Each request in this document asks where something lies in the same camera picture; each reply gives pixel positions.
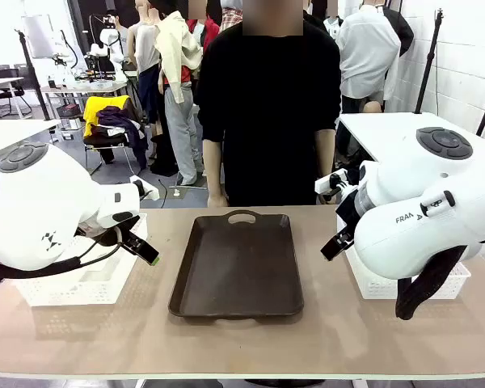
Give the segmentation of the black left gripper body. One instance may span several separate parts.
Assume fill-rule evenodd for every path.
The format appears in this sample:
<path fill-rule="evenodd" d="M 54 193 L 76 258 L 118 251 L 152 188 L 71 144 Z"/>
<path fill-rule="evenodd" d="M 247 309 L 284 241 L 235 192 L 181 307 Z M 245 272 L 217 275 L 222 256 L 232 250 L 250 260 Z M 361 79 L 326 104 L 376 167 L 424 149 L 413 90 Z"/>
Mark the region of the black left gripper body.
<path fill-rule="evenodd" d="M 131 217 L 115 226 L 102 227 L 96 222 L 81 223 L 77 228 L 77 236 L 91 238 L 99 245 L 116 245 L 118 237 L 114 229 L 117 227 L 122 238 L 127 238 L 128 232 L 138 223 L 140 216 Z"/>

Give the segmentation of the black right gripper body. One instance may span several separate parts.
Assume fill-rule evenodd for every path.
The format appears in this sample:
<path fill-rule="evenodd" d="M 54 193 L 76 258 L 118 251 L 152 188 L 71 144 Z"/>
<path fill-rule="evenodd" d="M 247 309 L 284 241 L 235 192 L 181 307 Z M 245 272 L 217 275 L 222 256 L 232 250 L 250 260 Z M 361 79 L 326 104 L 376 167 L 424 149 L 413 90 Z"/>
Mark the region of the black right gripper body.
<path fill-rule="evenodd" d="M 350 192 L 339 204 L 336 209 L 336 214 L 344 222 L 346 233 L 349 235 L 355 234 L 356 226 L 361 219 L 361 215 L 356 210 L 355 198 L 358 190 L 355 189 Z"/>

